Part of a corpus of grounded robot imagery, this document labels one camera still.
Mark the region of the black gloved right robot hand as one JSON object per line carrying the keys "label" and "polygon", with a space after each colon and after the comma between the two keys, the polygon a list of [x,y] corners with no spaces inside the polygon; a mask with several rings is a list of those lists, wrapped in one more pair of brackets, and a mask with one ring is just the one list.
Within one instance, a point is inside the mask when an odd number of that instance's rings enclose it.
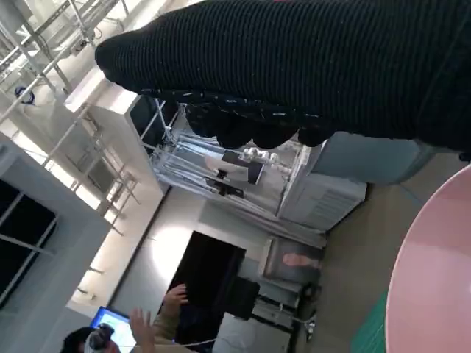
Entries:
{"label": "black gloved right robot hand", "polygon": [[468,1],[201,1],[101,42],[122,88],[269,149],[337,132],[470,151]]}

